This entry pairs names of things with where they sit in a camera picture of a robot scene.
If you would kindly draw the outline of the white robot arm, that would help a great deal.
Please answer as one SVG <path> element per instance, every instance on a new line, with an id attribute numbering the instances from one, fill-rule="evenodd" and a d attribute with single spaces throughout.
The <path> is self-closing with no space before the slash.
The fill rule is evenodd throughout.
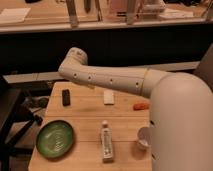
<path id="1" fill-rule="evenodd" d="M 99 67 L 72 47 L 58 68 L 76 84 L 150 100 L 152 171 L 213 171 L 213 91 L 201 78 L 151 68 Z"/>

